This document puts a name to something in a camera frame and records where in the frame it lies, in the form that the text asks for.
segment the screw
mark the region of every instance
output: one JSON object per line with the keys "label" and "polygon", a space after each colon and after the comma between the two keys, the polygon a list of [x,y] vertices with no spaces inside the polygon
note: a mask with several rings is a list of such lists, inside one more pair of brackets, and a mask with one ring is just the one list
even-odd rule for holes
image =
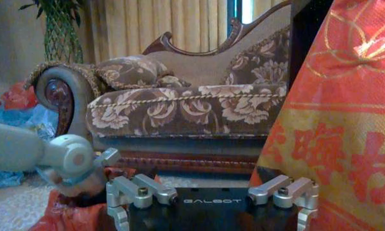
{"label": "screw", "polygon": [[171,204],[171,205],[175,205],[178,202],[179,202],[179,197],[178,197],[176,195],[174,195],[174,196],[170,198],[170,204]]}
{"label": "screw", "polygon": [[279,189],[279,194],[283,194],[283,195],[288,195],[288,189],[287,188],[280,188]]}
{"label": "screw", "polygon": [[139,188],[139,196],[147,196],[148,195],[148,188],[142,187]]}
{"label": "screw", "polygon": [[258,205],[258,199],[255,195],[248,195],[247,199],[251,205]]}

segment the sofa armrest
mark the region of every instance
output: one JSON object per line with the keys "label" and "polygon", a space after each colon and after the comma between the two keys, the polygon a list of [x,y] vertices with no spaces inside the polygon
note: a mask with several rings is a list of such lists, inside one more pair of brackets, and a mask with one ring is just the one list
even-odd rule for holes
{"label": "sofa armrest", "polygon": [[71,133],[90,138],[86,128],[87,105],[95,99],[95,82],[87,71],[66,64],[46,66],[32,73],[30,84],[35,87],[39,102],[59,112],[56,136]]}

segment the floral upholstery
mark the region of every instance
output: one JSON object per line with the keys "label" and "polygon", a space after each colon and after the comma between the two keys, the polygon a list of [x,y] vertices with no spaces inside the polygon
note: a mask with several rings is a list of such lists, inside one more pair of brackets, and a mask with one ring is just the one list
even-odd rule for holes
{"label": "floral upholstery", "polygon": [[111,59],[96,66],[96,75],[115,90],[156,87],[158,79],[168,74],[166,65],[146,55]]}
{"label": "floral upholstery", "polygon": [[164,76],[158,80],[159,88],[190,87],[192,84],[176,76]]}
{"label": "floral upholstery", "polygon": [[226,84],[288,83],[290,27],[240,52],[228,67]]}
{"label": "floral upholstery", "polygon": [[88,129],[99,137],[264,136],[286,94],[271,84],[115,91],[88,105]]}

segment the wall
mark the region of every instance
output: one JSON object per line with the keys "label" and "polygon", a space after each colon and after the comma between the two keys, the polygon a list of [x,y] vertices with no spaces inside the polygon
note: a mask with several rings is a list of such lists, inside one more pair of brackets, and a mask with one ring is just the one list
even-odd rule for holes
{"label": "wall", "polygon": [[[22,5],[31,3],[31,0],[0,0],[0,95],[14,83],[24,80],[35,66],[44,62],[44,14],[36,19],[35,6],[19,11]],[[84,23],[79,36],[84,60],[92,62],[94,55],[88,49],[92,38],[88,36],[91,31],[87,30],[91,25],[86,23],[87,16],[83,15],[82,18]]]}

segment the metal bracket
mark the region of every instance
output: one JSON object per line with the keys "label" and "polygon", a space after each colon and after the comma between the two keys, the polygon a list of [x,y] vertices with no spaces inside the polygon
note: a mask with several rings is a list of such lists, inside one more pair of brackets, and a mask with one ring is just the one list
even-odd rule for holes
{"label": "metal bracket", "polygon": [[163,205],[172,205],[178,199],[178,191],[175,188],[164,187],[154,179],[144,174],[138,174],[132,180],[139,186],[147,187]]}
{"label": "metal bracket", "polygon": [[268,198],[274,195],[275,191],[291,184],[291,178],[286,175],[279,175],[266,184],[259,187],[248,189],[248,197],[254,205],[264,205],[268,203]]}
{"label": "metal bracket", "polygon": [[275,192],[274,202],[282,208],[291,208],[294,204],[303,207],[298,215],[298,230],[307,231],[311,219],[318,216],[319,185],[303,177]]}
{"label": "metal bracket", "polygon": [[178,197],[175,188],[168,188],[155,182],[144,174],[134,177],[118,177],[107,183],[107,213],[115,219],[116,229],[130,231],[127,211],[123,205],[134,203],[138,208],[148,208],[154,203],[154,195],[162,204],[171,205]]}

